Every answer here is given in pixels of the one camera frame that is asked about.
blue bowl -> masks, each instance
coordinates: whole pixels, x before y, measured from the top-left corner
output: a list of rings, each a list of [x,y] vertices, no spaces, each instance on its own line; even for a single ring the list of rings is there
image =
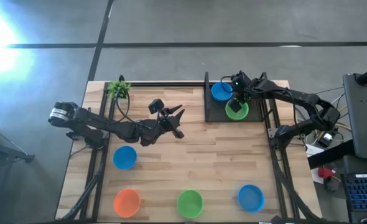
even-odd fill
[[[214,99],[218,102],[228,101],[233,94],[230,92],[232,92],[232,86],[227,83],[218,82],[214,84],[213,87],[211,87],[211,94],[213,95]]]
[[[128,170],[135,165],[136,160],[136,151],[131,146],[121,146],[113,155],[113,164],[117,169]]]
[[[259,212],[265,204],[265,197],[261,189],[255,185],[244,185],[239,190],[240,207],[247,212]]]

bowl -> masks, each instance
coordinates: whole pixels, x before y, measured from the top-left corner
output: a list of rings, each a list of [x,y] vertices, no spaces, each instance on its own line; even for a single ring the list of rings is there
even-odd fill
[[[137,154],[131,146],[121,146],[114,152],[113,164],[117,169],[128,170],[132,168],[137,160]]]
[[[248,103],[241,103],[241,109],[238,112],[234,112],[228,104],[225,105],[225,113],[229,119],[239,121],[247,116],[249,111]]]
[[[202,196],[195,190],[186,190],[179,195],[178,212],[185,218],[196,218],[204,209]]]
[[[228,83],[218,82],[211,87],[211,94],[216,101],[226,102],[232,97],[232,86]]]
[[[247,212],[259,212],[265,204],[262,190],[252,184],[244,185],[239,190],[238,200],[240,207]]]
[[[133,189],[124,189],[120,191],[113,202],[114,211],[122,218],[129,218],[135,215],[140,205],[141,199],[138,193]]]

green bowl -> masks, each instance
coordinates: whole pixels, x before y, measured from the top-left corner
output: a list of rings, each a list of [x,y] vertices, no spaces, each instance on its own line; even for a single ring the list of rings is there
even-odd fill
[[[241,103],[241,109],[235,113],[230,106],[228,105],[228,103],[225,106],[225,112],[226,115],[229,117],[229,119],[232,119],[233,121],[239,121],[241,119],[244,119],[249,111],[249,106],[248,103]]]
[[[202,196],[195,190],[186,190],[179,195],[178,212],[185,218],[196,218],[204,209]]]

orange bowl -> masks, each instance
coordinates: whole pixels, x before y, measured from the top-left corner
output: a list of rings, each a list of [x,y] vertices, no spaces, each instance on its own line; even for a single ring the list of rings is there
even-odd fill
[[[141,199],[135,190],[124,189],[116,195],[113,204],[117,215],[122,218],[129,218],[138,212]]]

potted plant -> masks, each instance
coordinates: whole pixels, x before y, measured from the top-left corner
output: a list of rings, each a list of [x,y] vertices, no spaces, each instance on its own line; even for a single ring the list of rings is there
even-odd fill
[[[118,97],[119,106],[128,102],[128,90],[131,88],[130,83],[126,83],[124,80],[112,81],[109,86],[109,96],[112,99]]]

